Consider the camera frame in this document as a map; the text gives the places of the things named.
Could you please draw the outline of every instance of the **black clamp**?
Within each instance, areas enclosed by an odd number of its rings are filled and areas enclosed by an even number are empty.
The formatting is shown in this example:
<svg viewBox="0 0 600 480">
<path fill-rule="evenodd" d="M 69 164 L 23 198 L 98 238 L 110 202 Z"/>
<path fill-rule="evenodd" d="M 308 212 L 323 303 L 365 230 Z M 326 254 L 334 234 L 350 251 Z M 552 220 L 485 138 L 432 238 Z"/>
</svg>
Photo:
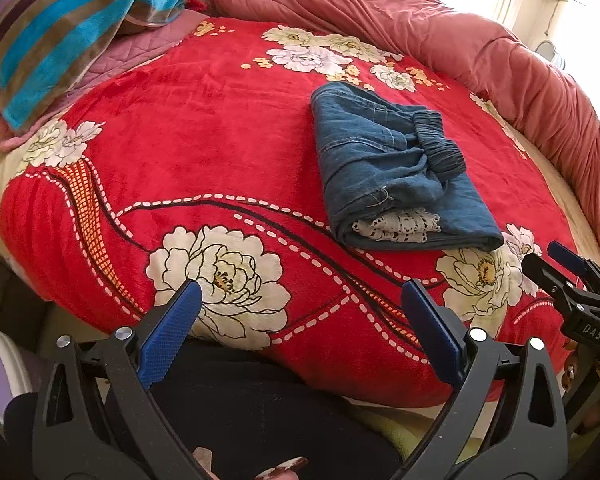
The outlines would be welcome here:
<svg viewBox="0 0 600 480">
<path fill-rule="evenodd" d="M 55 364 L 36 409 L 33 467 L 43 480 L 211 480 L 182 445 L 148 387 L 168 370 L 202 305 L 187 280 L 165 306 L 152 308 L 136 329 L 76 344 L 58 339 Z M 122 449 L 96 378 L 110 382 L 135 449 Z"/>
<path fill-rule="evenodd" d="M 392 480 L 561 478 L 566 421 L 542 340 L 505 344 L 481 328 L 467 330 L 417 280 L 403 286 L 402 308 L 436 375 L 454 392 Z M 497 380 L 505 381 L 504 389 L 480 451 L 457 463 Z"/>
<path fill-rule="evenodd" d="M 586 290 L 578 288 L 536 254 L 528 254 L 522 260 L 525 276 L 554 299 L 554 307 L 564 319 L 561 332 L 579 343 L 578 373 L 562 398 L 571 434 L 600 400 L 600 377 L 595 366 L 596 360 L 600 360 L 600 266 L 558 242 L 549 244 L 548 254 L 586 287 Z"/>
</svg>

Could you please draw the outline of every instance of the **denim fabric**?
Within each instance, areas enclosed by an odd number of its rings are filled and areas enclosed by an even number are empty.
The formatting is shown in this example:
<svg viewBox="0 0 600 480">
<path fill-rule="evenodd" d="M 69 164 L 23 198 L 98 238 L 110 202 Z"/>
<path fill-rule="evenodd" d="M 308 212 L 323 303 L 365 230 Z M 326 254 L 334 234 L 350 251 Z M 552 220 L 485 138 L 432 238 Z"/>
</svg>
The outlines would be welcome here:
<svg viewBox="0 0 600 480">
<path fill-rule="evenodd" d="M 375 93 L 331 82 L 311 98 L 324 203 L 341 244 L 375 250 L 476 247 L 504 240 L 466 174 L 442 117 L 419 105 L 397 105 Z M 352 229 L 358 220 L 424 208 L 440 216 L 440 232 L 423 243 L 370 240 Z"/>
</svg>

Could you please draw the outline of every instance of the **purple slipper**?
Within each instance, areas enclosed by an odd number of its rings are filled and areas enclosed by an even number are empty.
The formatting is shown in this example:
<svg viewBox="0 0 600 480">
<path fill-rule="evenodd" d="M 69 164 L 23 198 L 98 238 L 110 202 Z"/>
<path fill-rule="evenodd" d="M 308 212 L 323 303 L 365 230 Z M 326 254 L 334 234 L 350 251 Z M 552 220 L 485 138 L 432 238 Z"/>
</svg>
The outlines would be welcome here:
<svg viewBox="0 0 600 480">
<path fill-rule="evenodd" d="M 44 363 L 0 332 L 0 423 L 11 399 L 40 389 Z"/>
</svg>

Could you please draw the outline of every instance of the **red blanket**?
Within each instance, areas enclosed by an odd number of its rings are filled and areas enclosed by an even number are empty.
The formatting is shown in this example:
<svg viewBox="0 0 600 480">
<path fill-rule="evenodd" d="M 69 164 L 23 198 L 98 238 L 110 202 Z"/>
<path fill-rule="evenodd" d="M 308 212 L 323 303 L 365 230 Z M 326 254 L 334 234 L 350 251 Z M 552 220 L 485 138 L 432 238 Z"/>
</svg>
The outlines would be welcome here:
<svg viewBox="0 0 600 480">
<path fill-rule="evenodd" d="M 493 253 L 349 250 L 331 237 L 309 97 L 328 80 L 439 110 L 505 234 Z M 0 212 L 38 292 L 110 331 L 203 289 L 193 333 L 264 350 L 310 384 L 395 406 L 445 399 L 408 321 L 419 278 L 467 325 L 545 339 L 560 316 L 520 272 L 563 212 L 533 162 L 462 85 L 355 38 L 208 19 L 159 60 L 102 83 L 28 143 Z"/>
<path fill-rule="evenodd" d="M 499 23 L 438 0 L 211 0 L 228 16 L 357 36 L 491 98 L 560 171 L 600 245 L 600 122 L 565 72 Z"/>
</svg>

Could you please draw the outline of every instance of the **white flower print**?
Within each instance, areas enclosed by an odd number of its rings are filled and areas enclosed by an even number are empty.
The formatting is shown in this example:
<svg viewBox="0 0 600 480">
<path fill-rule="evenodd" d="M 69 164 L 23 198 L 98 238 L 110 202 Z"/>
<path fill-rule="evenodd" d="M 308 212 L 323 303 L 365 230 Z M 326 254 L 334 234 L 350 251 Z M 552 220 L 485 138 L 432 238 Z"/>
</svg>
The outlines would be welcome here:
<svg viewBox="0 0 600 480">
<path fill-rule="evenodd" d="M 384 57 L 393 57 L 396 61 L 402 61 L 402 58 L 404 57 L 403 54 L 393 54 L 392 52 L 388 52 L 386 50 L 381 50 L 380 54 L 382 54 Z"/>
<path fill-rule="evenodd" d="M 507 315 L 522 297 L 520 261 L 507 244 L 490 253 L 478 249 L 445 250 L 436 269 L 450 285 L 445 306 L 471 327 L 496 337 Z"/>
<path fill-rule="evenodd" d="M 474 103 L 476 103 L 480 108 L 482 108 L 482 111 L 487 112 L 489 115 L 491 115 L 491 112 L 489 111 L 489 107 L 487 106 L 487 103 L 483 100 L 480 99 L 476 94 L 474 94 L 473 92 L 469 92 L 469 97 L 471 98 L 471 101 L 473 101 Z"/>
<path fill-rule="evenodd" d="M 149 256 L 146 275 L 154 282 L 155 304 L 161 305 L 186 278 L 202 289 L 202 309 L 193 335 L 245 350 L 270 346 L 269 333 L 286 325 L 291 295 L 278 283 L 280 257 L 264 253 L 257 236 L 224 226 L 188 232 L 178 226 Z"/>
<path fill-rule="evenodd" d="M 520 263 L 522 263 L 522 258 L 524 258 L 527 254 L 535 253 L 538 256 L 542 256 L 542 249 L 534 242 L 534 234 L 529 229 L 525 229 L 523 227 L 518 229 L 513 224 L 507 224 L 507 229 L 509 230 L 508 233 L 502 233 L 504 242 L 518 257 Z M 538 293 L 538 286 L 528 277 L 523 276 L 522 290 L 525 292 L 525 294 L 535 297 Z"/>
<path fill-rule="evenodd" d="M 369 72 L 374 74 L 389 88 L 395 90 L 408 90 L 409 92 L 414 92 L 416 89 L 416 85 L 409 74 L 406 72 L 396 72 L 390 66 L 373 65 Z"/>
<path fill-rule="evenodd" d="M 371 63 L 384 63 L 386 58 L 372 44 L 363 43 L 354 36 L 343 36 L 341 34 L 328 34 L 320 36 L 321 41 L 328 42 L 328 47 L 345 56 L 353 56 L 362 61 Z"/>
<path fill-rule="evenodd" d="M 273 56 L 272 61 L 295 72 L 311 72 L 336 75 L 344 73 L 341 65 L 351 63 L 348 57 L 338 56 L 321 46 L 287 45 L 284 49 L 274 48 L 267 54 Z"/>
<path fill-rule="evenodd" d="M 303 28 L 285 27 L 285 25 L 270 28 L 262 35 L 263 40 L 275 41 L 284 46 L 328 46 L 329 41 L 323 40 L 323 37 L 314 36 Z"/>
<path fill-rule="evenodd" d="M 484 112 L 488 113 L 491 117 L 493 117 L 494 119 L 496 119 L 496 121 L 498 121 L 498 124 L 502 128 L 503 133 L 507 137 L 509 137 L 509 139 L 513 140 L 513 143 L 516 145 L 516 148 L 520 152 L 520 155 L 522 155 L 523 158 L 526 158 L 525 147 L 522 144 L 520 144 L 519 140 L 516 139 L 516 136 L 511 131 L 511 128 L 507 124 L 507 121 L 505 121 L 502 118 L 502 116 L 498 113 L 498 111 L 496 110 L 496 107 L 493 105 L 493 103 L 490 100 L 484 101 L 483 99 L 480 99 L 476 94 L 474 94 L 472 92 L 469 92 L 469 97 L 472 99 L 472 101 L 474 103 L 476 103 L 480 108 L 482 108 L 482 110 Z"/>
<path fill-rule="evenodd" d="M 32 138 L 18 165 L 17 174 L 28 166 L 37 168 L 44 164 L 64 168 L 77 162 L 87 149 L 87 142 L 102 131 L 103 124 L 85 121 L 74 130 L 68 128 L 62 119 L 49 121 Z"/>
</svg>

